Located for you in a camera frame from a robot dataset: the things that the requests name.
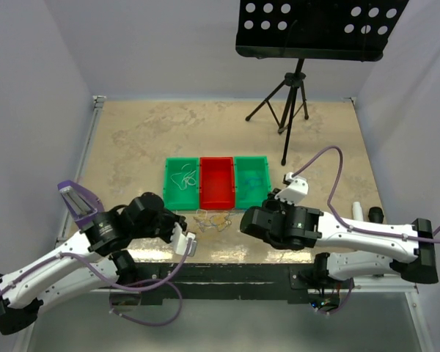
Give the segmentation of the green plastic bin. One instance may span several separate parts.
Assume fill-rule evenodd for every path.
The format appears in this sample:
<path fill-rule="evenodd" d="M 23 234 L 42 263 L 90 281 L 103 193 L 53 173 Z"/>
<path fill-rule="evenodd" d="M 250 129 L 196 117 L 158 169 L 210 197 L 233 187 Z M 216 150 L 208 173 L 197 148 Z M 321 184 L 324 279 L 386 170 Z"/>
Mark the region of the green plastic bin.
<path fill-rule="evenodd" d="M 260 156 L 235 156 L 235 208 L 260 206 L 271 191 L 268 159 Z"/>
<path fill-rule="evenodd" d="M 167 158 L 163 199 L 171 211 L 199 208 L 199 158 Z"/>

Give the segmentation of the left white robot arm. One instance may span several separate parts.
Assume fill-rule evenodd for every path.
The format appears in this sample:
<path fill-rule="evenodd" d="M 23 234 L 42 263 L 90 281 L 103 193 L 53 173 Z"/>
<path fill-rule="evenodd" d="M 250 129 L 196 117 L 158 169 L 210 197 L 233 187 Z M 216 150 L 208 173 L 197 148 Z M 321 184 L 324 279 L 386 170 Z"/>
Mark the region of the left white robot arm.
<path fill-rule="evenodd" d="M 145 238 L 161 239 L 182 260 L 194 253 L 197 244 L 185 217 L 166 209 L 154 193 L 97 213 L 51 252 L 12 273 L 0 274 L 0 333 L 21 331 L 57 304 L 100 287 L 145 293 L 170 284 L 181 264 L 163 279 L 137 281 L 127 248 L 133 240 Z"/>

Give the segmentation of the red plastic bin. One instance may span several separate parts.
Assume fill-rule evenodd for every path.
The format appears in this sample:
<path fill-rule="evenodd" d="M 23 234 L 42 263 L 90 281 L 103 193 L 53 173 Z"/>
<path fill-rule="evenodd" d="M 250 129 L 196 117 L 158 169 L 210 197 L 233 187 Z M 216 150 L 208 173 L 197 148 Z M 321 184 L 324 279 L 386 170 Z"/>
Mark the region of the red plastic bin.
<path fill-rule="evenodd" d="M 231 210 L 235 207 L 233 157 L 201 157 L 199 206 L 203 210 Z"/>

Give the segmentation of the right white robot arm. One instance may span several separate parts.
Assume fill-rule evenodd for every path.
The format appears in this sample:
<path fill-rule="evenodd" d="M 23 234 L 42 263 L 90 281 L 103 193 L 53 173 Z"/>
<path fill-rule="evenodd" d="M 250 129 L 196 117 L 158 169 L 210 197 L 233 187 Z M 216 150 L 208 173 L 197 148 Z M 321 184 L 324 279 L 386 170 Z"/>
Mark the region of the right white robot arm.
<path fill-rule="evenodd" d="M 348 254 L 325 253 L 315 259 L 312 280 L 321 288 L 382 274 L 397 274 L 416 284 L 438 282 L 432 225 L 427 219 L 404 225 L 339 221 L 329 212 L 301 206 L 306 195 L 297 188 L 274 189 L 260 206 L 245 211 L 240 231 L 275 249 L 350 249 Z"/>

